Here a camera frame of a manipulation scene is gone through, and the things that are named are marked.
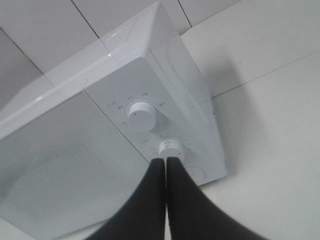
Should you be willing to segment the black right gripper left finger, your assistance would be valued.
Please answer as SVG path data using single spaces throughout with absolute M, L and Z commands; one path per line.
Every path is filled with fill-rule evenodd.
M 139 185 L 121 207 L 88 240 L 163 240 L 166 222 L 166 172 L 153 159 Z

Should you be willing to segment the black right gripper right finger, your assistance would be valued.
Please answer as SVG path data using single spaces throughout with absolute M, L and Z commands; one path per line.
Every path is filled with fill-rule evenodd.
M 218 208 L 177 157 L 166 160 L 168 221 L 173 240 L 264 240 Z

